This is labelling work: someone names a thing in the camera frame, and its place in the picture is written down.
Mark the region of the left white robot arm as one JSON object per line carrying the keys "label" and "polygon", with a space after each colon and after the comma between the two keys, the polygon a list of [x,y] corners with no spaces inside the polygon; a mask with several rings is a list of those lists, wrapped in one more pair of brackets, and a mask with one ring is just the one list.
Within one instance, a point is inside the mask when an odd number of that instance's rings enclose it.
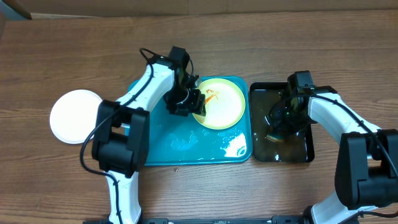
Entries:
{"label": "left white robot arm", "polygon": [[197,90],[198,76],[186,71],[187,54],[146,60],[138,83],[117,101],[100,103],[94,129],[92,158],[98,161],[96,174],[106,177],[110,188],[111,213],[107,223],[137,223],[142,210],[138,201],[139,171],[149,152],[150,113],[160,100],[170,114],[204,116],[205,96]]}

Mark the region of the yellow-green plate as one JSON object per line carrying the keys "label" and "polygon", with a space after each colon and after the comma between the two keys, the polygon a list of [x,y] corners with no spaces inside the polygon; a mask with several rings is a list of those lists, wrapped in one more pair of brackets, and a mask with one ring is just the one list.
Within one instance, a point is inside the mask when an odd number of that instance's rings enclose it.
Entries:
{"label": "yellow-green plate", "polygon": [[211,78],[198,89],[205,95],[206,115],[193,114],[193,117],[204,127],[227,129],[243,117],[246,100],[237,84],[225,78]]}

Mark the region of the white plate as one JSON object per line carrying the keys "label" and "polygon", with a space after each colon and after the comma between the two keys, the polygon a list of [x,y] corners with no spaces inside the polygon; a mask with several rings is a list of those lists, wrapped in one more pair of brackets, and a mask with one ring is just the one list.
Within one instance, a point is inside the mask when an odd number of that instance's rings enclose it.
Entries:
{"label": "white plate", "polygon": [[54,136],[67,144],[81,144],[95,128],[98,107],[103,100],[89,90],[73,90],[59,98],[50,112]]}

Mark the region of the green yellow sponge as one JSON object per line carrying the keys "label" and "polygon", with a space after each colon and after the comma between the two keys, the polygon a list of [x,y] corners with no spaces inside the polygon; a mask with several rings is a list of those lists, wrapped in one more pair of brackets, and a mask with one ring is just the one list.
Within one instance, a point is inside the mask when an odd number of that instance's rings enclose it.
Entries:
{"label": "green yellow sponge", "polygon": [[266,135],[266,139],[272,141],[272,142],[284,142],[284,135],[278,132],[269,132]]}

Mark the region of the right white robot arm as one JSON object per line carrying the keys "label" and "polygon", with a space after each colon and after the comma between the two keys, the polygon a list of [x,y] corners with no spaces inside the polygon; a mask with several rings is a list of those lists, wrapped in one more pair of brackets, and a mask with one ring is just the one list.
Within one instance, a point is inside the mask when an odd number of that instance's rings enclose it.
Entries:
{"label": "right white robot arm", "polygon": [[318,123],[339,145],[335,190],[305,210],[306,222],[357,223],[364,215],[381,217],[377,208],[397,202],[397,130],[367,122],[332,87],[287,90],[267,119],[273,139]]}

